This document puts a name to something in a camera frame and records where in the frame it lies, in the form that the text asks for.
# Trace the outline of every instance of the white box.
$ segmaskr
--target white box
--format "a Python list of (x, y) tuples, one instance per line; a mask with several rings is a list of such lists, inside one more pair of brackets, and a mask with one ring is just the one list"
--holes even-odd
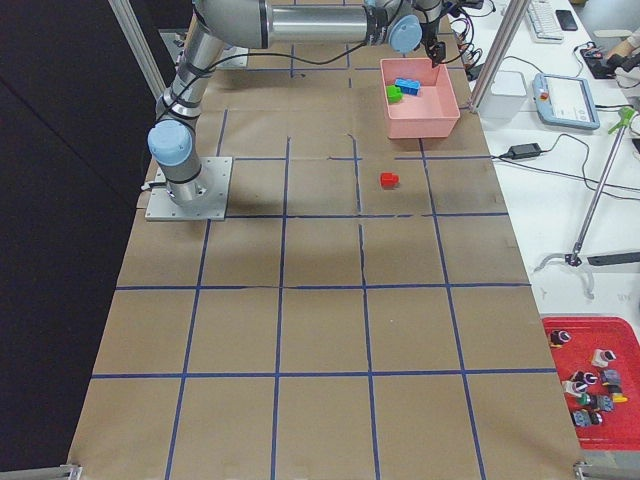
[(520, 72), (498, 70), (480, 104), (480, 116), (485, 118), (513, 118), (527, 98), (527, 86)]

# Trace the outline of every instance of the pink plastic tray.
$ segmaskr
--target pink plastic tray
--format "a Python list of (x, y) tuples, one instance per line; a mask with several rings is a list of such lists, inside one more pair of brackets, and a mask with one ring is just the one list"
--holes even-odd
[[(453, 130), (460, 110), (445, 65), (432, 68), (428, 58), (380, 60), (384, 116), (389, 138), (444, 138)], [(386, 86), (396, 78), (418, 80), (418, 95), (404, 95), (398, 103), (387, 101)]]

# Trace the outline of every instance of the red tray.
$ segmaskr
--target red tray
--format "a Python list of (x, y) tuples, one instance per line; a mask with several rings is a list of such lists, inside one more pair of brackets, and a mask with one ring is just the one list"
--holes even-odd
[[(591, 357), (596, 348), (613, 350), (617, 359), (609, 364), (620, 373), (622, 391), (629, 399), (617, 403), (612, 412), (601, 412), (602, 425), (576, 427), (582, 448), (588, 450), (640, 450), (640, 347), (631, 326), (615, 317), (549, 317), (542, 321), (545, 332), (566, 330), (571, 340), (561, 348), (552, 348), (560, 381), (577, 370), (593, 372)], [(600, 382), (589, 393), (607, 395)], [(575, 397), (565, 394), (569, 411), (582, 408)]]

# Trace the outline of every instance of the metal base plate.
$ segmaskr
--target metal base plate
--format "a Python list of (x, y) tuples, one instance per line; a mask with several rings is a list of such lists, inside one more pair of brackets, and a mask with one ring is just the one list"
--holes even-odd
[[(232, 157), (201, 157), (202, 175), (212, 179), (210, 191), (195, 205), (180, 206), (174, 203), (166, 188), (151, 190), (145, 218), (150, 222), (180, 222), (185, 220), (224, 220), (229, 198)], [(162, 170), (158, 169), (154, 182), (165, 182)]]
[[(244, 47), (226, 48), (222, 51), (220, 60), (224, 60), (225, 58), (232, 57), (234, 55), (245, 55), (247, 53), (249, 53), (249, 49)], [(248, 57), (232, 58), (229, 61), (221, 63), (218, 68), (220, 70), (244, 70), (245, 68), (247, 68), (247, 60)]]

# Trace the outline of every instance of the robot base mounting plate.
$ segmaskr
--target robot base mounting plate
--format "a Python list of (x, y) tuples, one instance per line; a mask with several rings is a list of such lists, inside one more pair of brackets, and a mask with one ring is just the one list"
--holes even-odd
[[(222, 221), (227, 211), (229, 184), (231, 182), (232, 157), (201, 157), (202, 174), (211, 178), (213, 185), (203, 202), (181, 206), (171, 199), (164, 186), (154, 187), (149, 197), (145, 219), (149, 222), (180, 222), (188, 220)], [(165, 182), (162, 170), (158, 169), (154, 182)]]

